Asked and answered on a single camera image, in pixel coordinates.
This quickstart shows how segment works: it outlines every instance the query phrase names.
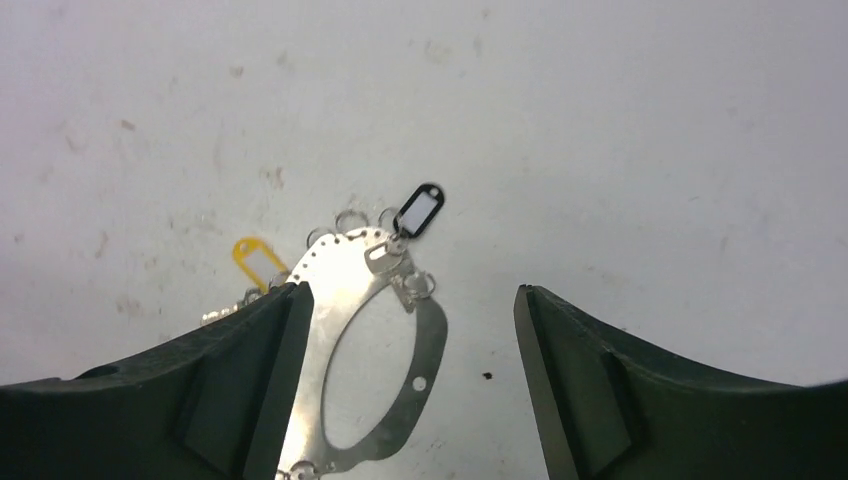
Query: hole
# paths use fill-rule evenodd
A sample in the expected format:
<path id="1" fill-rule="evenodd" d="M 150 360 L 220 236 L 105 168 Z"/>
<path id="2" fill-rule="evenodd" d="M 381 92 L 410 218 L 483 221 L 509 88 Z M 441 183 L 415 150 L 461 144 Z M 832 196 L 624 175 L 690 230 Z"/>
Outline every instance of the hole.
<path id="1" fill-rule="evenodd" d="M 423 392 L 427 389 L 427 379 L 424 377 L 415 377 L 412 381 L 412 388 L 415 389 L 416 392 Z"/>
<path id="2" fill-rule="evenodd" d="M 339 449 L 356 445 L 407 387 L 415 348 L 415 317 L 385 288 L 353 317 L 330 360 L 324 429 Z"/>
<path id="3" fill-rule="evenodd" d="M 114 365 L 100 365 L 99 367 L 94 367 L 91 370 L 83 373 L 77 378 L 105 377 L 107 375 L 112 375 L 113 373 L 118 373 L 118 367 Z"/>

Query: key ring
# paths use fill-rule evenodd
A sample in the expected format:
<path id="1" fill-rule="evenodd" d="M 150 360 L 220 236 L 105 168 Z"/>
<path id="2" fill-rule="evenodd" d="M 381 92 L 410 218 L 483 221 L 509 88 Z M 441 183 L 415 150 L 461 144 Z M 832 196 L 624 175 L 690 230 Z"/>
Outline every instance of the key ring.
<path id="1" fill-rule="evenodd" d="M 410 286 L 410 280 L 414 279 L 414 277 L 418 277 L 420 275 L 424 275 L 424 281 L 427 285 L 427 290 L 424 292 L 419 291 L 418 289 Z M 404 275 L 403 280 L 401 282 L 403 284 L 403 289 L 406 290 L 406 293 L 415 300 L 423 300 L 425 298 L 430 298 L 433 295 L 433 292 L 436 291 L 436 279 L 429 272 L 425 272 L 423 270 L 416 270 L 412 273 Z"/>
<path id="2" fill-rule="evenodd" d="M 321 235 L 318 235 L 317 237 L 312 238 L 312 236 L 315 235 L 316 233 L 320 233 Z M 315 245 L 315 240 L 318 240 L 319 238 L 323 237 L 324 235 L 326 235 L 328 233 L 330 235 L 332 235 L 335 232 L 333 232 L 332 230 L 330 230 L 327 227 L 313 228 L 312 231 L 309 232 L 309 235 L 306 236 L 306 248 L 307 249 L 312 248 L 312 245 Z"/>
<path id="3" fill-rule="evenodd" d="M 345 228 L 344 226 L 342 226 L 342 223 L 343 223 L 344 220 L 349 219 L 349 218 L 358 218 L 358 219 L 362 220 L 362 222 L 365 223 L 365 225 L 360 225 L 358 227 L 353 227 L 353 228 Z M 362 212 L 362 211 L 359 211 L 359 210 L 353 210 L 353 209 L 349 208 L 347 210 L 343 210 L 341 213 L 336 215 L 335 226 L 336 226 L 336 232 L 337 233 L 343 234 L 344 236 L 347 237 L 348 240 L 354 240 L 356 238 L 367 235 L 365 230 L 363 230 L 362 233 L 360 233 L 359 235 L 354 235 L 354 236 L 347 235 L 345 232 L 353 230 L 355 228 L 370 227 L 371 222 L 368 220 L 368 215 L 366 215 L 365 212 Z"/>
<path id="4" fill-rule="evenodd" d="M 392 214 L 392 220 L 394 220 L 394 219 L 398 218 L 398 215 L 400 215 L 400 210 L 398 210 L 398 209 L 397 209 L 397 208 L 395 208 L 395 207 L 389 207 L 389 208 L 384 209 L 382 212 L 380 212 L 380 216 L 379 216 L 379 217 L 377 217 L 377 226 L 378 226 L 378 227 L 380 227 L 380 228 L 382 228 L 383 230 L 386 230 L 386 231 L 389 231 L 389 232 L 390 232 L 390 231 L 392 231 L 392 229 L 394 229 L 395 227 L 394 227 L 394 225 L 392 225 L 391 223 L 389 223 L 388 228 L 386 228 L 386 226 L 385 226 L 385 223 L 386 223 L 386 222 L 385 222 L 385 218 L 386 218 L 386 214 L 387 214 L 387 213 L 391 213 L 391 214 Z"/>

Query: white surface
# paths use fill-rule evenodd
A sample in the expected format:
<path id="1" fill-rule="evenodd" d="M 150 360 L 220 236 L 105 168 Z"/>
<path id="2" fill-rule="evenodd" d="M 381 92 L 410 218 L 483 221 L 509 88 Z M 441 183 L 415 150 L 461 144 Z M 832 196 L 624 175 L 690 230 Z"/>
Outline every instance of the white surface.
<path id="1" fill-rule="evenodd" d="M 522 282 L 720 368 L 844 377 L 846 18 L 837 0 L 4 0 L 0 382 L 196 328 L 249 286 L 239 237 L 291 263 L 335 212 L 428 180 L 447 202 L 413 254 L 450 320 L 442 371 L 407 447 L 340 478 L 545 477 Z M 378 417 L 405 369 L 382 305 L 352 332 L 360 373 L 334 372 L 342 423 Z"/>

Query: stain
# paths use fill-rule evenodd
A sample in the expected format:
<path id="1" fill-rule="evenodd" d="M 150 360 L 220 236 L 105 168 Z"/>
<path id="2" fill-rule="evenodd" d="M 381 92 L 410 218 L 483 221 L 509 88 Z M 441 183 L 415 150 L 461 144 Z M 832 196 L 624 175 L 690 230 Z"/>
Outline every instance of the stain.
<path id="1" fill-rule="evenodd" d="M 427 451 L 425 453 L 427 453 L 431 450 L 441 450 L 442 447 L 444 447 L 444 446 L 445 446 L 445 442 L 443 442 L 441 440 L 436 440 L 435 442 L 431 443 L 429 447 L 427 447 Z"/>
<path id="2" fill-rule="evenodd" d="M 769 212 L 763 212 L 760 215 L 760 220 L 757 222 L 755 227 L 757 235 L 762 237 L 764 240 L 768 240 L 771 236 L 771 214 Z"/>
<path id="3" fill-rule="evenodd" d="M 53 165 L 48 165 L 44 170 L 42 170 L 41 173 L 38 174 L 38 177 L 36 177 L 38 179 L 38 183 L 41 183 L 42 185 L 47 184 L 47 182 L 50 181 L 50 177 L 53 176 L 53 170 Z"/>
<path id="4" fill-rule="evenodd" d="M 100 244 L 97 246 L 97 251 L 94 252 L 94 258 L 102 257 L 103 253 L 106 252 L 106 245 L 108 245 L 108 244 L 109 244 L 109 235 L 106 232 L 101 230 L 100 231 Z"/>
<path id="5" fill-rule="evenodd" d="M 283 167 L 277 167 L 274 170 L 263 167 L 259 170 L 259 175 L 275 190 L 282 190 L 286 185 L 286 181 L 283 179 Z"/>
<path id="6" fill-rule="evenodd" d="M 83 152 L 85 152 L 85 149 L 87 147 L 86 144 L 79 142 L 77 140 L 74 140 L 73 138 L 71 138 L 68 135 L 65 135 L 65 143 L 68 144 L 68 148 L 73 153 L 83 153 Z"/>
<path id="7" fill-rule="evenodd" d="M 224 162 L 221 159 L 221 150 L 224 148 L 224 122 L 221 121 L 221 126 L 218 128 L 218 136 L 215 137 L 215 145 L 212 147 L 212 166 L 215 167 L 215 172 L 221 176 L 224 170 Z"/>
<path id="8" fill-rule="evenodd" d="M 626 278 L 612 272 L 602 272 L 601 280 L 607 285 L 616 288 L 622 288 L 629 283 Z"/>
<path id="9" fill-rule="evenodd" d="M 197 273 L 197 267 L 186 260 L 180 260 L 180 266 L 188 273 Z"/>
<path id="10" fill-rule="evenodd" d="M 424 44 L 424 58 L 434 65 L 447 65 L 452 55 L 453 50 L 447 45 L 432 40 L 427 40 Z"/>
<path id="11" fill-rule="evenodd" d="M 144 315 L 144 309 L 141 308 L 141 302 L 129 295 L 120 295 L 115 299 L 115 309 L 118 313 L 124 313 L 129 318 L 136 318 Z"/>
<path id="12" fill-rule="evenodd" d="M 47 18 L 52 22 L 59 22 L 64 20 L 65 16 L 68 14 L 68 5 L 60 5 L 58 8 L 54 8 L 50 10 L 47 14 Z"/>
<path id="13" fill-rule="evenodd" d="M 483 39 L 480 38 L 480 35 L 474 37 L 471 46 L 474 47 L 474 55 L 477 55 L 477 58 L 483 58 Z"/>

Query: black plastic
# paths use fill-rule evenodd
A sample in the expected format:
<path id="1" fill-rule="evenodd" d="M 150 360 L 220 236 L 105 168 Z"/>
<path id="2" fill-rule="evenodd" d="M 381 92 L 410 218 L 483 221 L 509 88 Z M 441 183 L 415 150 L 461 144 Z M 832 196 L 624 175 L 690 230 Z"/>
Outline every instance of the black plastic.
<path id="1" fill-rule="evenodd" d="M 414 232 L 404 228 L 399 228 L 397 217 L 392 220 L 392 226 L 395 228 L 395 232 L 400 235 L 402 238 L 418 238 L 421 234 L 427 230 L 427 226 L 430 225 L 430 222 L 436 217 L 436 214 L 439 213 L 439 210 L 442 209 L 442 206 L 445 204 L 445 192 L 442 190 L 442 187 L 436 185 L 435 183 L 423 183 L 415 189 L 415 193 L 412 194 L 411 197 L 400 207 L 400 211 L 398 212 L 398 216 L 403 217 L 403 214 L 409 210 L 410 207 L 415 203 L 419 196 L 426 195 L 427 197 L 432 198 L 436 201 L 436 204 L 433 206 L 433 209 L 430 210 L 430 213 L 421 223 L 421 225 Z"/>
<path id="2" fill-rule="evenodd" d="M 77 379 L 0 387 L 0 479 L 273 478 L 312 305 L 274 289 Z"/>
<path id="3" fill-rule="evenodd" d="M 521 287 L 514 313 L 552 480 L 848 478 L 848 382 L 718 370 L 540 287 Z"/>

